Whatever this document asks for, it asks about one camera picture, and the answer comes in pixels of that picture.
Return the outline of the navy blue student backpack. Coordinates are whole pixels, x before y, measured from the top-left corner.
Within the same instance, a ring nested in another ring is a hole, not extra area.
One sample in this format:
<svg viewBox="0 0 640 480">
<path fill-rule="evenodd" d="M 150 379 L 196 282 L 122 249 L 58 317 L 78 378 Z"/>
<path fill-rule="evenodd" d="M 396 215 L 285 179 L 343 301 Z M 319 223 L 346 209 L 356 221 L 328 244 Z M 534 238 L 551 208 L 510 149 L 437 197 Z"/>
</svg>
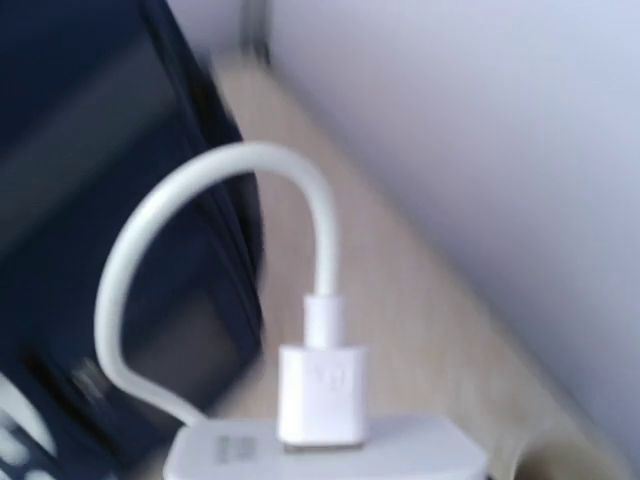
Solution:
<svg viewBox="0 0 640 480">
<path fill-rule="evenodd" d="M 164 1 L 1 5 L 1 475 L 123 479 L 179 422 L 117 390 L 93 312 L 141 200 L 241 138 Z M 123 321 L 131 367 L 209 410 L 258 358 L 257 182 L 215 185 L 162 230 Z"/>
</svg>

